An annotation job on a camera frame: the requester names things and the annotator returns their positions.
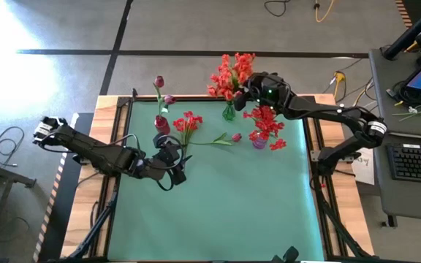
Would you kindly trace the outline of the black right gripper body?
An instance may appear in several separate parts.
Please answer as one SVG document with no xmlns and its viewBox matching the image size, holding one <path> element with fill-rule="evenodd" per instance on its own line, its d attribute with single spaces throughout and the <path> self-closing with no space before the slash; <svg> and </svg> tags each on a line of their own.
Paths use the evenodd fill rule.
<svg viewBox="0 0 421 263">
<path fill-rule="evenodd" d="M 277 73 L 254 73 L 246 81 L 246 88 L 251 100 L 274 110 L 284 109 L 295 96 L 291 85 Z"/>
</svg>

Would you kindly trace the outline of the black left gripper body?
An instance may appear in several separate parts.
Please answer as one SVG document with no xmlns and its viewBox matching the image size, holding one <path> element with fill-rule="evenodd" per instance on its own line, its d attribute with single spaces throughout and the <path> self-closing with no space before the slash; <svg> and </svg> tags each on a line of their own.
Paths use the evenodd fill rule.
<svg viewBox="0 0 421 263">
<path fill-rule="evenodd" d="M 184 183 L 186 181 L 185 165 L 179 165 L 180 160 L 184 157 L 180 156 L 176 150 L 176 146 L 182 146 L 181 142 L 173 136 L 160 133 L 153 138 L 153 144 L 159 151 L 152 157 L 143 160 L 139 176 L 159 182 L 168 174 L 171 184 Z"/>
</svg>

